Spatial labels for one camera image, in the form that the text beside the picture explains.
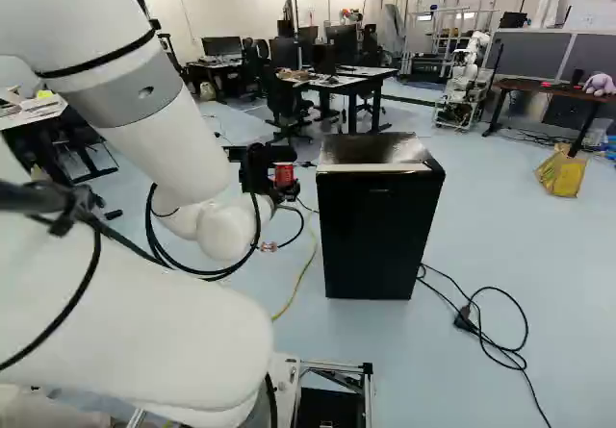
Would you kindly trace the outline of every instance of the black mini fridge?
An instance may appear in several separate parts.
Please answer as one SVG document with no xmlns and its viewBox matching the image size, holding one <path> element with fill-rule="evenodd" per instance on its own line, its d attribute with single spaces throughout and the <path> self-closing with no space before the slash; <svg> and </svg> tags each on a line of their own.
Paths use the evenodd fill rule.
<svg viewBox="0 0 616 428">
<path fill-rule="evenodd" d="M 415 134 L 326 136 L 317 190 L 327 297 L 410 299 L 444 180 Z"/>
</svg>

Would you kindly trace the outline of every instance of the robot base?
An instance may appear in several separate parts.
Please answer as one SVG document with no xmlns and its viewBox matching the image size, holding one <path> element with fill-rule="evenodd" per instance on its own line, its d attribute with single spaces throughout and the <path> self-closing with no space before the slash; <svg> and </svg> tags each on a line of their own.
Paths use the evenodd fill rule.
<svg viewBox="0 0 616 428">
<path fill-rule="evenodd" d="M 301 379 L 308 373 L 344 390 L 303 388 Z M 276 391 L 279 428 L 372 428 L 372 364 L 302 361 L 276 353 L 269 374 Z M 145 416 L 146 411 L 135 410 L 126 428 L 139 428 Z M 259 428 L 269 426 L 267 418 Z"/>
</svg>

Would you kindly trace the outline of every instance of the pink stuffed animal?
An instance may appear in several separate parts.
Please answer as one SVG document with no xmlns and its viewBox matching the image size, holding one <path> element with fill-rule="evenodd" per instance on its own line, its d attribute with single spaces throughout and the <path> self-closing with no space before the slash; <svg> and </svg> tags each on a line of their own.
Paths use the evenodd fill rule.
<svg viewBox="0 0 616 428">
<path fill-rule="evenodd" d="M 616 86 L 612 78 L 601 72 L 593 75 L 586 81 L 583 88 L 584 92 L 594 94 L 595 96 L 603 96 L 604 94 L 616 94 Z"/>
</svg>

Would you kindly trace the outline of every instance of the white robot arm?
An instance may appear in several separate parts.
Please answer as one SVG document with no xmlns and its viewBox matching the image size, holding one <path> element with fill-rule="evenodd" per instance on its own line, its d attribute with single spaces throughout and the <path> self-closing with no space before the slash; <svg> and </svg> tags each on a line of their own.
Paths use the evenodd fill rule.
<svg viewBox="0 0 616 428">
<path fill-rule="evenodd" d="M 0 0 L 0 54 L 15 55 L 155 183 L 152 210 L 213 258 L 237 260 L 255 236 L 250 196 L 135 0 Z M 0 142 L 0 177 L 28 177 Z M 257 195 L 260 220 L 273 204 Z M 0 213 L 0 368 L 77 286 L 95 237 L 55 238 Z M 255 407 L 272 353 L 270 318 L 242 295 L 161 268 L 102 239 L 95 274 L 62 326 L 0 381 L 89 390 L 198 427 L 235 427 Z"/>
<path fill-rule="evenodd" d="M 490 36 L 480 31 L 474 31 L 466 48 L 453 51 L 451 81 L 453 89 L 464 90 L 475 81 L 479 68 L 475 61 L 477 53 L 490 42 Z"/>
</svg>

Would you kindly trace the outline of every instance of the desk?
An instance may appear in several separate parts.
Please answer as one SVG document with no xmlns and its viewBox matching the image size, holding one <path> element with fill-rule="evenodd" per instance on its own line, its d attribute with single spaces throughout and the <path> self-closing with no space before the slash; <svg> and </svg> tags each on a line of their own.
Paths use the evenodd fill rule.
<svg viewBox="0 0 616 428">
<path fill-rule="evenodd" d="M 372 131 L 382 132 L 392 126 L 391 123 L 380 125 L 381 116 L 381 90 L 383 81 L 393 77 L 398 73 L 397 69 L 391 67 L 365 67 L 362 65 L 343 65 L 336 67 L 336 73 L 349 77 L 365 78 L 374 84 L 374 99 L 372 101 Z"/>
<path fill-rule="evenodd" d="M 62 97 L 58 96 L 59 104 L 53 108 L 43 108 L 39 115 L 21 111 L 12 115 L 0 117 L 0 131 L 5 134 L 7 142 L 11 145 L 17 138 L 23 138 L 28 148 L 35 155 L 37 164 L 45 169 L 51 179 L 63 186 L 71 187 L 83 183 L 93 178 L 109 175 L 117 171 L 116 167 L 99 169 L 90 158 L 85 147 L 75 145 L 75 151 L 79 155 L 88 172 L 77 178 L 71 178 L 59 164 L 57 153 L 54 149 L 53 141 L 49 136 L 49 122 L 58 121 L 65 114 L 68 104 Z M 74 129 L 70 124 L 64 126 L 64 130 L 69 139 L 72 137 Z"/>
<path fill-rule="evenodd" d="M 242 61 L 229 61 L 229 62 L 213 62 L 207 63 L 204 61 L 193 61 L 186 64 L 188 77 L 194 85 L 195 94 L 201 95 L 201 82 L 207 81 L 214 87 L 216 93 L 216 100 L 223 102 L 222 91 L 224 91 L 224 79 L 222 76 L 227 76 L 232 72 L 239 72 L 242 67 Z M 216 76 L 220 77 L 222 84 L 222 90 L 218 88 L 216 83 Z"/>
<path fill-rule="evenodd" d="M 342 94 L 348 96 L 348 132 L 350 134 L 357 133 L 357 93 L 364 89 L 374 88 L 375 81 L 361 77 L 347 77 L 344 75 L 334 76 L 338 81 L 335 84 L 326 82 L 329 76 L 320 76 L 321 78 L 316 80 L 300 80 L 293 77 L 287 77 L 281 80 L 285 82 L 294 83 L 298 88 L 306 87 L 307 89 L 313 89 L 319 92 L 319 99 L 321 103 L 321 118 L 327 115 L 329 111 L 329 95 L 330 94 Z M 372 117 L 371 133 L 378 133 L 378 116 L 376 123 L 374 117 Z"/>
<path fill-rule="evenodd" d="M 537 80 L 530 79 L 502 79 L 498 80 L 494 83 L 494 87 L 500 88 L 499 100 L 497 101 L 497 106 L 494 108 L 494 113 L 492 114 L 492 119 L 490 120 L 490 126 L 488 129 L 483 132 L 483 137 L 489 137 L 493 133 L 496 133 L 501 129 L 502 124 L 499 123 L 499 116 L 501 115 L 502 105 L 504 103 L 504 99 L 507 94 L 513 90 L 517 91 L 535 91 L 539 93 L 551 94 L 554 96 L 566 96 L 569 98 L 581 99 L 583 101 L 588 101 L 591 103 L 590 112 L 584 121 L 581 129 L 579 130 L 579 135 L 577 135 L 576 140 L 574 141 L 571 149 L 569 150 L 569 157 L 575 157 L 581 148 L 581 144 L 588 133 L 588 129 L 593 123 L 593 120 L 597 116 L 597 111 L 601 104 L 606 104 L 610 102 L 614 102 L 616 97 L 614 96 L 595 96 L 594 94 L 586 94 L 581 89 L 569 89 L 569 88 L 558 88 L 558 87 L 542 87 L 541 82 Z"/>
</svg>

